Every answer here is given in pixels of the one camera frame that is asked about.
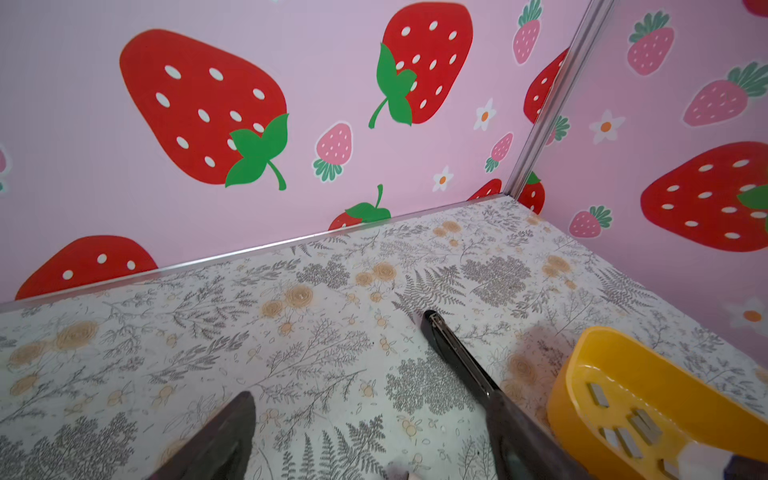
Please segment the yellow plastic tray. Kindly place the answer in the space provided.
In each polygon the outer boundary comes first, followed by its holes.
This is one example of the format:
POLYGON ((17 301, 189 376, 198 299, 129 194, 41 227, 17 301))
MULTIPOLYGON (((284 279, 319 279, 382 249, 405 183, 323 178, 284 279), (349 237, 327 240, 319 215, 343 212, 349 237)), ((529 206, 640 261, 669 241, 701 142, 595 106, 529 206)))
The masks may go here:
POLYGON ((579 338, 558 374, 547 404, 551 430, 562 447, 596 479, 667 479, 657 462, 677 459, 694 443, 741 456, 767 459, 767 422, 633 338, 608 327, 591 327, 579 338), (597 406, 587 388, 598 383, 610 403, 597 406), (630 424, 643 409, 661 429, 648 445, 630 424), (629 458, 602 435, 624 427, 641 449, 629 458))

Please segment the staple strip in tray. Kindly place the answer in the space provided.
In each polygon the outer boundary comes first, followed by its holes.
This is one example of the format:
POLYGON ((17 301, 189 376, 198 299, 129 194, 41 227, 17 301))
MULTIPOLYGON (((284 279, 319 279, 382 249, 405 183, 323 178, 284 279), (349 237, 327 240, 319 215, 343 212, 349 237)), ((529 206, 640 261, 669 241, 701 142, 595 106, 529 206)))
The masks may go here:
POLYGON ((604 390, 602 387, 595 382, 588 382, 587 388, 589 390, 589 393, 594 401, 594 403, 599 406, 600 408, 609 408, 610 403, 604 393, 604 390))

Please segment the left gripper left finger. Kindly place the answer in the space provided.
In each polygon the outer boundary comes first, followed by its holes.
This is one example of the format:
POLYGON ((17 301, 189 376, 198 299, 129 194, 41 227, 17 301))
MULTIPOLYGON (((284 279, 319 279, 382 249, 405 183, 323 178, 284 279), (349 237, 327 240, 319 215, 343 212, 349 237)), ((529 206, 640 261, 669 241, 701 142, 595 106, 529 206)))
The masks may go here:
POLYGON ((253 395, 242 391, 150 476, 150 480, 243 480, 256 426, 253 395))

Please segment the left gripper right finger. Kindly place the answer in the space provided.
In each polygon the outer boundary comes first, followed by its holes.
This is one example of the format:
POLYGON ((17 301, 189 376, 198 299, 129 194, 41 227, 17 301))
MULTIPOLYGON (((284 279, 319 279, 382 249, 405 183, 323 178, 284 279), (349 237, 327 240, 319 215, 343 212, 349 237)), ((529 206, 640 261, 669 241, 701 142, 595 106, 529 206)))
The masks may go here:
POLYGON ((498 479, 592 479, 503 392, 492 392, 485 410, 498 479))

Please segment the long black stapler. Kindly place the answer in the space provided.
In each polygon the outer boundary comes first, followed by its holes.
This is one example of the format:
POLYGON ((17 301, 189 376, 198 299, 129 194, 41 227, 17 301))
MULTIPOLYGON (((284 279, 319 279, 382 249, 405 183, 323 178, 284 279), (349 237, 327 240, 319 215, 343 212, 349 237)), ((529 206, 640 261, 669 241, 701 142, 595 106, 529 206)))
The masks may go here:
POLYGON ((430 346, 462 381, 475 400, 483 407, 499 386, 471 355, 462 341, 435 310, 426 310, 420 324, 430 346))

